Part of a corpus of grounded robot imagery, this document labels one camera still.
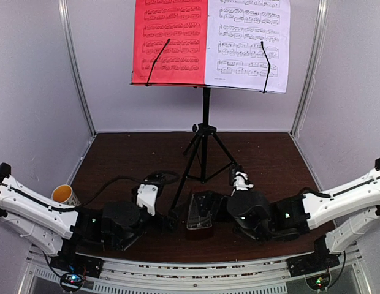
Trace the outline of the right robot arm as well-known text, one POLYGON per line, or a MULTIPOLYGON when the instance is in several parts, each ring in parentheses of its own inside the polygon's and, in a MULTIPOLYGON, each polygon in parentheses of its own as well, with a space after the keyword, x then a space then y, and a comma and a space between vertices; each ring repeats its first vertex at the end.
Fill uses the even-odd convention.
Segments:
POLYGON ((241 167, 231 173, 233 191, 229 195, 207 193, 198 207, 212 220, 233 219, 236 229, 258 242, 292 241, 343 216, 349 218, 338 228, 319 238, 308 265, 319 271, 332 255, 342 253, 351 243, 380 223, 380 158, 363 176, 325 191, 304 187, 297 195, 270 202, 254 190, 241 167))

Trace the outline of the red sheet music page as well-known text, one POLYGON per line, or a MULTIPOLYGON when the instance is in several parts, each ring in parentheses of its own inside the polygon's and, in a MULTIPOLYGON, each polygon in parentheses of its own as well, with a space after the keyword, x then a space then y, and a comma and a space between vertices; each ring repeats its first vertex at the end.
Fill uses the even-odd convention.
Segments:
POLYGON ((202 85, 208 1, 136 1, 132 84, 202 85))

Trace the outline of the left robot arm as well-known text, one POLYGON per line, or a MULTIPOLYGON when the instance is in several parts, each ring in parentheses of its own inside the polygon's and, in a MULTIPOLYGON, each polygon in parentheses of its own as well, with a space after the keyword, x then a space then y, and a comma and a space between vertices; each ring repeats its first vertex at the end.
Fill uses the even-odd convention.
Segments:
POLYGON ((179 177, 178 173, 165 170, 155 171, 143 180, 117 176, 107 181, 93 198, 117 181, 130 180, 137 183, 131 200, 107 202, 102 209, 89 209, 86 203, 69 205, 34 192, 17 181, 11 166, 2 162, 0 221, 47 256, 57 257, 66 270, 76 272, 82 267, 82 258, 75 253, 77 247, 125 251, 148 225, 164 226, 165 217, 156 211, 156 201, 164 186, 175 183, 179 177))

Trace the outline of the white sheet music page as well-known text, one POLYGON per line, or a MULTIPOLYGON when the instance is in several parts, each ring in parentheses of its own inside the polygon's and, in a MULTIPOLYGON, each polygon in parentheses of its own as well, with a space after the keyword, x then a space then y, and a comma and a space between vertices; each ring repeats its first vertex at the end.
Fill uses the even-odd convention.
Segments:
POLYGON ((290 26, 289 1, 209 1, 205 84, 286 93, 290 26))

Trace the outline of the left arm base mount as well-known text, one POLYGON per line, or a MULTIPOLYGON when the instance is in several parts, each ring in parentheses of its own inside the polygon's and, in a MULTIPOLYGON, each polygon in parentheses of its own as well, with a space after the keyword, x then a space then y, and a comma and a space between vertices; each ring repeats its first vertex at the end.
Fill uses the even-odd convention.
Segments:
POLYGON ((75 246, 65 244, 57 256, 44 255, 52 273, 59 278, 59 286, 66 293, 79 291, 87 277, 99 278, 104 265, 101 258, 76 253, 75 246))

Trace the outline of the wooden metronome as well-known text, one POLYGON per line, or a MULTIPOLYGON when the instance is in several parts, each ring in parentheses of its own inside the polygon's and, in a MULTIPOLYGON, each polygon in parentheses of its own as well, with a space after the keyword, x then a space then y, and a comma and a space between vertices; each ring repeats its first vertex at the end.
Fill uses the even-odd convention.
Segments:
POLYGON ((211 205, 205 193, 191 195, 186 219, 186 239, 200 241, 213 236, 211 205))

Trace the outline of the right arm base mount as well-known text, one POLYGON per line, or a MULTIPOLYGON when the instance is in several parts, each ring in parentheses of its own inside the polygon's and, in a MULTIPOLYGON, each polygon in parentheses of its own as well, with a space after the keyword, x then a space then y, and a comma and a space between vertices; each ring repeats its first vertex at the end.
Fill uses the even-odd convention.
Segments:
POLYGON ((309 276, 307 286, 316 291, 328 290, 334 282, 330 269, 340 264, 339 254, 331 254, 325 236, 314 242, 314 252, 286 260, 291 277, 309 276))

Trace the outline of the black music stand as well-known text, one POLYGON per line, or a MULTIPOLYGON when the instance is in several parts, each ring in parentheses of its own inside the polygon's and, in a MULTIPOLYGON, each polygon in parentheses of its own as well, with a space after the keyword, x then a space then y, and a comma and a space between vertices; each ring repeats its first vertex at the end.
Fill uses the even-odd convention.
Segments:
POLYGON ((208 182, 224 170, 237 165, 237 161, 234 159, 233 155, 226 148, 225 144, 221 141, 217 134, 217 128, 209 124, 210 120, 210 96, 211 89, 209 87, 202 88, 203 95, 203 106, 202 106, 202 122, 193 125, 194 136, 189 142, 186 149, 183 151, 183 155, 190 153, 186 168, 181 176, 180 183, 178 185, 176 194, 172 200, 169 215, 174 216, 174 214, 179 213, 179 207, 177 206, 179 198, 181 196, 184 184, 187 180, 195 180, 202 184, 208 182), (223 153, 228 157, 229 163, 220 168, 218 171, 214 172, 210 176, 207 176, 207 154, 208 154, 208 139, 213 137, 216 143, 219 145, 223 153), (193 165, 194 160, 197 159, 200 165, 200 175, 194 176, 190 174, 190 169, 193 165))

